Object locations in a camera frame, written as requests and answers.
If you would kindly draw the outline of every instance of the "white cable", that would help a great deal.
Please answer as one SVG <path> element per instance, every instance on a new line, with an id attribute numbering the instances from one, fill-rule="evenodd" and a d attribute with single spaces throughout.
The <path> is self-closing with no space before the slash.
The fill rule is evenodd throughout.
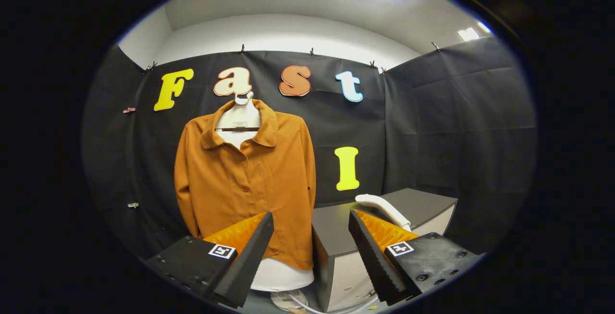
<path id="1" fill-rule="evenodd" d="M 298 305 L 300 305 L 301 307 L 309 310 L 310 312 L 312 312 L 314 314 L 355 314 L 359 310 L 361 310 L 361 309 L 371 305 L 372 303 L 374 303 L 378 299 L 378 296 L 375 296 L 374 299 L 372 299 L 371 301 L 368 301 L 367 303 L 359 305 L 358 307 L 354 307 L 354 308 L 350 308 L 350 309 L 344 309 L 344 310 L 339 310 L 337 312 L 323 313 L 323 312 L 317 311 L 316 309 L 312 309 L 312 308 L 308 307 L 307 305 L 304 305 L 303 303 L 301 303 L 297 298 L 295 298 L 291 294 L 288 294 L 288 296 L 290 296 L 290 298 L 293 299 L 293 301 L 297 302 Z"/>

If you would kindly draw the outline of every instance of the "orange shirt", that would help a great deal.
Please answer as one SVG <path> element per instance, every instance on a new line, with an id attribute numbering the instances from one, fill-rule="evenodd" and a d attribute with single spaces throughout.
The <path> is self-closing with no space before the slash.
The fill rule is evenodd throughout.
<path id="1" fill-rule="evenodd" d="M 196 238 L 270 211 L 274 233 L 263 258 L 309 270 L 316 167 L 308 126 L 298 115 L 274 112 L 252 100 L 261 126 L 237 149 L 214 130 L 229 101 L 214 114 L 189 121 L 175 159 L 180 211 Z"/>

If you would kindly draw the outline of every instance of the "white mannequin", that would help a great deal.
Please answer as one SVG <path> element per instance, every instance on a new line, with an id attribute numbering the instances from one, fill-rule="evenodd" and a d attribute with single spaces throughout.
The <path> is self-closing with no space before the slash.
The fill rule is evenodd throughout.
<path id="1" fill-rule="evenodd" d="M 235 104 L 230 110 L 222 113 L 215 131 L 224 141 L 229 142 L 238 150 L 246 139 L 253 138 L 257 131 L 244 131 L 245 128 L 257 128 L 261 125 L 261 114 L 252 102 L 253 92 L 249 92 L 247 99 L 240 99 L 235 95 Z M 294 290 L 310 285 L 314 281 L 312 270 L 298 270 L 283 262 L 272 259 L 263 259 L 258 266 L 251 288 L 253 290 L 279 292 Z"/>

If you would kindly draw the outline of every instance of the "ceiling light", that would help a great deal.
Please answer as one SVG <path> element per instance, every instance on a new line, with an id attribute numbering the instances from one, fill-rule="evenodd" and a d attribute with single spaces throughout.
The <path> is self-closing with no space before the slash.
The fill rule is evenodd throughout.
<path id="1" fill-rule="evenodd" d="M 484 25 L 483 22 L 479 22 L 479 27 L 483 29 L 486 33 L 491 33 L 492 31 L 487 28 L 487 25 Z"/>
<path id="2" fill-rule="evenodd" d="M 459 36 L 461 36 L 461 38 L 463 38 L 464 41 L 476 40 L 477 38 L 480 38 L 479 34 L 476 33 L 474 28 L 468 28 L 466 30 L 460 30 L 460 31 L 457 32 L 457 34 L 459 34 Z"/>

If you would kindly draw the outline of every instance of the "shirt collar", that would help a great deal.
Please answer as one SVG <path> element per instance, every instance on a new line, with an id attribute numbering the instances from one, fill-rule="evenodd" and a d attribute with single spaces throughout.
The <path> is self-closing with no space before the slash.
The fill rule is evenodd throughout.
<path id="1" fill-rule="evenodd" d="M 261 100 L 252 99 L 252 102 L 254 107 L 261 113 L 261 126 L 258 128 L 253 141 L 265 147 L 275 147 L 277 144 L 277 117 L 275 117 L 275 112 Z M 200 145 L 206 150 L 224 143 L 224 139 L 218 135 L 215 128 L 220 117 L 222 117 L 222 113 L 230 110 L 233 105 L 235 105 L 235 100 L 224 104 L 213 114 L 213 118 L 209 119 L 209 123 L 205 125 L 205 131 L 200 138 Z"/>

